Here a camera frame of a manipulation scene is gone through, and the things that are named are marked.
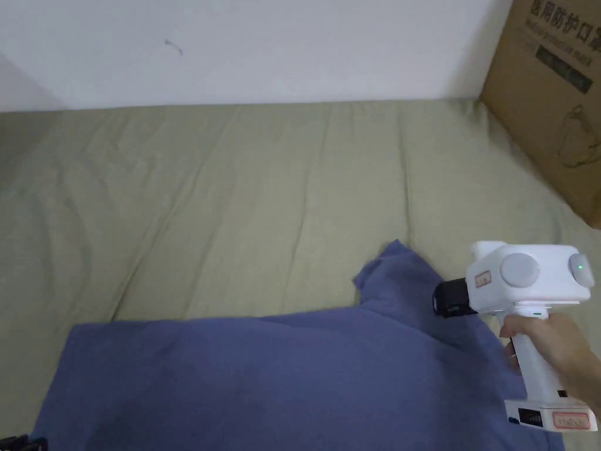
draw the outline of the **handheld device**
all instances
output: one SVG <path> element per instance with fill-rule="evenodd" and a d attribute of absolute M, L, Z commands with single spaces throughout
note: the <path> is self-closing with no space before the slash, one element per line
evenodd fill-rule
<path fill-rule="evenodd" d="M 579 304 L 591 296 L 593 272 L 575 247 L 480 241 L 472 252 L 476 261 L 465 279 L 436 287 L 436 314 L 493 314 L 501 324 L 508 314 L 546 319 L 550 308 Z M 546 431 L 596 431 L 592 410 L 570 397 L 530 338 L 517 335 L 513 346 L 528 398 L 505 401 L 508 420 Z"/>

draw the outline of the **gray round button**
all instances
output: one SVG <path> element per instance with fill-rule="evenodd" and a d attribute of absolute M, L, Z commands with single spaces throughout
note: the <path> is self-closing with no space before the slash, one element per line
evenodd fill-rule
<path fill-rule="evenodd" d="M 501 262 L 501 277 L 515 288 L 532 286 L 539 274 L 540 266 L 527 254 L 511 254 Z"/>
<path fill-rule="evenodd" d="M 595 278 L 588 258 L 584 254 L 574 254 L 570 257 L 570 269 L 574 279 L 589 290 L 595 286 Z"/>

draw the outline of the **device handle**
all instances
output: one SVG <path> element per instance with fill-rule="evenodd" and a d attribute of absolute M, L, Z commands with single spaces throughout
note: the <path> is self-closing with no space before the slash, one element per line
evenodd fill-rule
<path fill-rule="evenodd" d="M 544 307 L 515 307 L 504 312 L 499 320 L 502 322 L 508 314 L 530 316 L 532 318 L 547 319 L 549 313 Z M 522 371 L 524 385 L 528 392 L 528 400 L 544 403 L 575 403 L 576 400 L 568 398 L 562 387 L 557 373 L 542 355 L 536 350 L 532 340 L 518 334 L 511 340 L 516 350 L 517 361 Z"/>

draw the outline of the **red label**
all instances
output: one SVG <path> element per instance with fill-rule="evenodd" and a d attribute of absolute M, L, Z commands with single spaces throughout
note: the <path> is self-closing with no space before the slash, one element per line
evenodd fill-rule
<path fill-rule="evenodd" d="M 557 429 L 590 429 L 588 414 L 575 412 L 553 412 L 553 424 Z"/>

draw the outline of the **mattress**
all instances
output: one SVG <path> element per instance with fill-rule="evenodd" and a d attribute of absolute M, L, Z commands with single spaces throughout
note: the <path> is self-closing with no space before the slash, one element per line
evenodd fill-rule
<path fill-rule="evenodd" d="M 394 239 L 445 278 L 482 239 L 601 274 L 601 232 L 478 102 L 2 114 L 0 435 L 31 430 L 74 324 L 352 305 Z M 571 310 L 597 352 L 600 297 Z"/>

